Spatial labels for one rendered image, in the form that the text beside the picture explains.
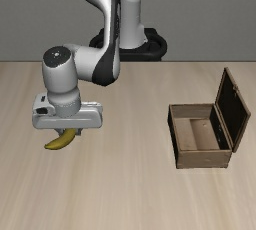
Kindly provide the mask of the yellow banana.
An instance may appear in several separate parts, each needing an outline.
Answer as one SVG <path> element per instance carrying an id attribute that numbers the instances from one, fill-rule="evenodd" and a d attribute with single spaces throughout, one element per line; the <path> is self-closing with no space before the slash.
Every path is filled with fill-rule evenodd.
<path id="1" fill-rule="evenodd" d="M 44 146 L 48 150 L 59 150 L 69 145 L 75 138 L 75 129 L 65 129 L 64 132 L 56 139 Z"/>

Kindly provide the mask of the brown wooden box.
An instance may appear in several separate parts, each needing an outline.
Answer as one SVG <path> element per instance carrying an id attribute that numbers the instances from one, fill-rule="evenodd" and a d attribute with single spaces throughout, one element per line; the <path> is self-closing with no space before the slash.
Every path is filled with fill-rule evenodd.
<path id="1" fill-rule="evenodd" d="M 177 169 L 228 167 L 231 143 L 214 104 L 170 105 L 168 126 Z"/>

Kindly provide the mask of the brown wooden box lid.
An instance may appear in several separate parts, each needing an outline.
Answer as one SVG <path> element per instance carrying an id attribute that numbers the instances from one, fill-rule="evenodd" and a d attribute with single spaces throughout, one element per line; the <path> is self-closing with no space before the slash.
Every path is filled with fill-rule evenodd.
<path id="1" fill-rule="evenodd" d="M 236 152 L 251 113 L 228 67 L 223 70 L 215 105 L 232 151 Z"/>

